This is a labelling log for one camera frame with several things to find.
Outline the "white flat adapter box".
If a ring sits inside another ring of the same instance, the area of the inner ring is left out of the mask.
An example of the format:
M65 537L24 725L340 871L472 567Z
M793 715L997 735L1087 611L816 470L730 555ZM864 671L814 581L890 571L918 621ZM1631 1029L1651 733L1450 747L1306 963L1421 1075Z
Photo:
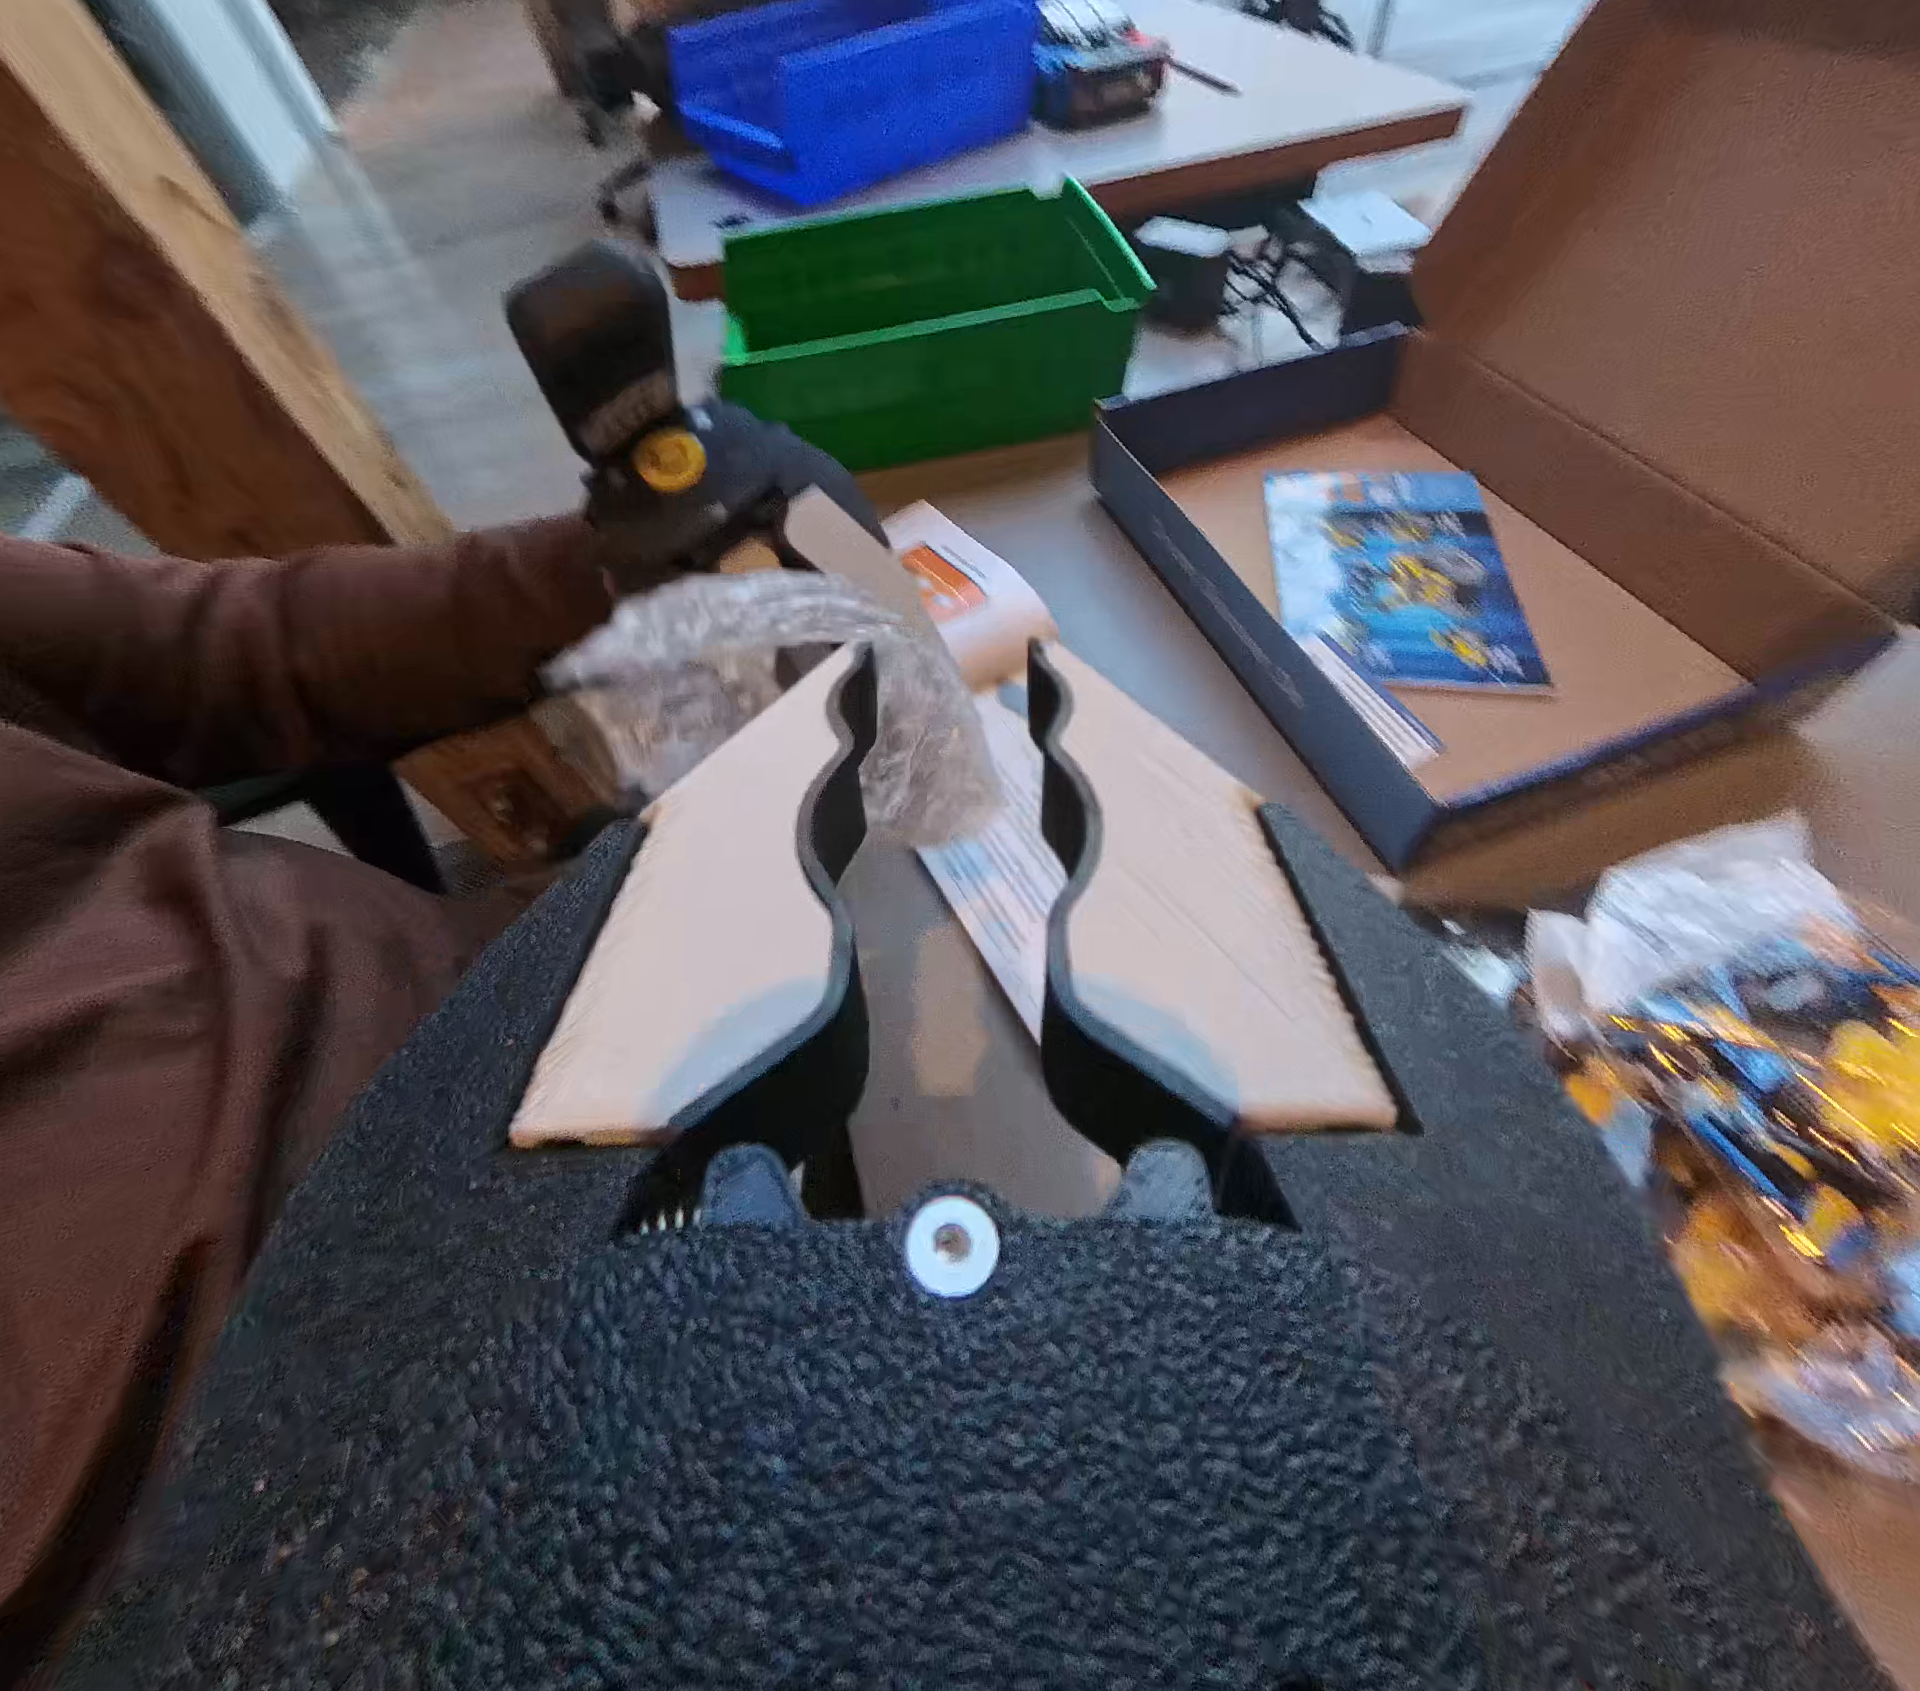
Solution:
M1316 192L1300 214L1356 264L1410 260L1431 242L1428 224L1381 192Z

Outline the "blue-cover instruction booklet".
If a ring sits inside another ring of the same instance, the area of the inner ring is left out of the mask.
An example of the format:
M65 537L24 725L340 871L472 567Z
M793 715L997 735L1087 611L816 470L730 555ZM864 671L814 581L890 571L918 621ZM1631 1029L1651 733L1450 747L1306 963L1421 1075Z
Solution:
M1027 705L1033 641L1058 625L1034 585L933 503L907 503L883 521L925 613L972 691L995 765L1001 809L972 837L921 849L921 861L1027 1033L1045 1031L1047 927L1067 883L1045 839L1045 761Z

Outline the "clear bag grey tracks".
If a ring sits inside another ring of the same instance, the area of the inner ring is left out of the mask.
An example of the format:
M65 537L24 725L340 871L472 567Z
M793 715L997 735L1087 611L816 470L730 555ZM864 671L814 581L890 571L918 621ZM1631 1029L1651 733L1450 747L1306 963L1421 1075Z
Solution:
M876 743L861 767L870 829L912 845L976 835L1002 807L997 763L912 583L897 599L823 571L688 575L623 599L552 659L533 717L593 785L636 805L770 709L804 651L836 647L875 655Z

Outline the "background work table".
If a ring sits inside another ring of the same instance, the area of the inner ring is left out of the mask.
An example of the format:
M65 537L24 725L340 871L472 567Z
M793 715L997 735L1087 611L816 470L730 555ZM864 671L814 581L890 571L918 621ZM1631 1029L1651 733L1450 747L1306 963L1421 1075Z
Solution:
M978 192L1052 192L1078 182L1117 224L1300 188L1360 160L1446 142L1469 100L1446 82L1383 64L1283 24L1204 0L1114 0L1172 52L1142 118L1074 132L1030 126L989 148L918 168L824 210L799 212L734 186L706 160L657 166L657 252L674 296L725 296L725 242L742 232Z

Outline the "blue plastic bin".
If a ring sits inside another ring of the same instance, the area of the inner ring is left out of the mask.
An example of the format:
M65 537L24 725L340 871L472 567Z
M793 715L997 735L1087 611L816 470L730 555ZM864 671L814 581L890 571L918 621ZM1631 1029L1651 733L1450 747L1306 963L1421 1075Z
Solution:
M786 0L766 10L766 164L739 176L823 206L1029 126L1041 0Z
M779 14L781 8L763 6L666 30L684 132L761 184L796 168L786 138Z

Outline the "blue cardboard box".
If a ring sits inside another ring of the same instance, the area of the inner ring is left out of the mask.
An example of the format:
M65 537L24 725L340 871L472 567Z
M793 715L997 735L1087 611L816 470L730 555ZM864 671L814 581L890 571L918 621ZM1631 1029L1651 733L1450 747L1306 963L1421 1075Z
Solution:
M1409 278L1419 326L1111 400L1099 501L1378 861L1769 737L1916 621L1918 0L1596 0ZM1279 615L1260 477L1476 477L1547 695L1407 765Z

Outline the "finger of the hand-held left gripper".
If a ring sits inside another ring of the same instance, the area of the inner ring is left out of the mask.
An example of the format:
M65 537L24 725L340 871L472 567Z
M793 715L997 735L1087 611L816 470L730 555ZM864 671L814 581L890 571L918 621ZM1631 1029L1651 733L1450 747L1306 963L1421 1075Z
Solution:
M915 575L884 535L875 537L819 487L786 503L781 545L799 565L834 575L875 599L907 629L935 629Z

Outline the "person's left forearm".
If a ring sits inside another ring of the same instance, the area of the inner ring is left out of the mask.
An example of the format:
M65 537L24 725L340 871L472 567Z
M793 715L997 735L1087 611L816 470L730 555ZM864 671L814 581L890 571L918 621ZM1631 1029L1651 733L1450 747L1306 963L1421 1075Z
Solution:
M520 715L610 615L581 515L211 561L6 537L5 727L189 789L396 757Z

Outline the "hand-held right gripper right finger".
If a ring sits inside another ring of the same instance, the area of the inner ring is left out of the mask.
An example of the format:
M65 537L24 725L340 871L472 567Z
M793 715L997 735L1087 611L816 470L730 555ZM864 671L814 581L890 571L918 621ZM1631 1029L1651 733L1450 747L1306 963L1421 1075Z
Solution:
M1159 1141L1233 1175L1271 1135L1383 1133L1400 1095L1260 793L1067 647L1030 643L1045 927L1041 1069L1117 1163Z

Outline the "small black box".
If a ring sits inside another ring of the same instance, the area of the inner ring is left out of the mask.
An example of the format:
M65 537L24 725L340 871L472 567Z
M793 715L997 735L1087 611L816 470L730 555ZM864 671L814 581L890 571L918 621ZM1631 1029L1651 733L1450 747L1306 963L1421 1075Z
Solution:
M1412 288L1415 254L1352 258L1338 292L1338 344L1427 324Z

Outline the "black electronic device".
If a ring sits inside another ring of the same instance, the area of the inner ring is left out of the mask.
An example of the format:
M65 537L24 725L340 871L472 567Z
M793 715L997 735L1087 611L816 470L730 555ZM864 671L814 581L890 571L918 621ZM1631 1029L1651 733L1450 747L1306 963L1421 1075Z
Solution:
M1228 314L1236 236L1213 224L1154 216L1136 228L1133 248L1152 280L1142 314L1164 330L1211 334Z

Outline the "grey desk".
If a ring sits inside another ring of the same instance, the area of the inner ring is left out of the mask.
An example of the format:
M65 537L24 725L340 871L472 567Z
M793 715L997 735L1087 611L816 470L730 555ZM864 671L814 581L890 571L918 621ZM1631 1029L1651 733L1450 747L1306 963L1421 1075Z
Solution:
M1188 743L1289 805L1354 863L1378 859L1213 645L1097 503L1087 438L869 473L881 511L933 501L1037 587L1068 649ZM1589 799L1412 875L1421 905L1564 903L1605 867L1669 839L1798 809L1818 867L1916 949L1918 651L1894 647L1796 727ZM1100 1207L1119 1171L1045 1103L1016 1011L909 851L869 841L844 879L875 1033L850 1123L862 1205L890 1213L943 1179L1024 1209ZM1916 1489L1783 1453L1776 1493L1889 1675L1916 1687Z

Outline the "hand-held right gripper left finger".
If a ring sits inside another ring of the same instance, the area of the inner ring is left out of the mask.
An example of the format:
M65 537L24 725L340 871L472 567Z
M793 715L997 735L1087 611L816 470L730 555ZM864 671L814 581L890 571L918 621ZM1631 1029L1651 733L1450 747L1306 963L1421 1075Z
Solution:
M866 1025L843 881L869 837L870 647L829 653L641 817L511 1119L514 1149L657 1147Z

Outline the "thin blue printed leaflet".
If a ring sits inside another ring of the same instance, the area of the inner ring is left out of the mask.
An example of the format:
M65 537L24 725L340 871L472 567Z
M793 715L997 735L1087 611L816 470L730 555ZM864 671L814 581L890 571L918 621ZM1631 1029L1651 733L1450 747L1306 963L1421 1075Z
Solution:
M1297 643L1387 687L1552 689L1476 477L1274 472L1260 495L1279 621Z

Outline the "blue black tool battery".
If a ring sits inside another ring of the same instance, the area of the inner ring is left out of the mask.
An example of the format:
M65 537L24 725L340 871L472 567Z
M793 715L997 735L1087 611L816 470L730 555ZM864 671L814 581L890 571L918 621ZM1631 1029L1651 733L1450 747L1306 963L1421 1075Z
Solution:
M1072 132L1139 118L1159 102L1171 58L1119 0L1039 0L1033 120Z

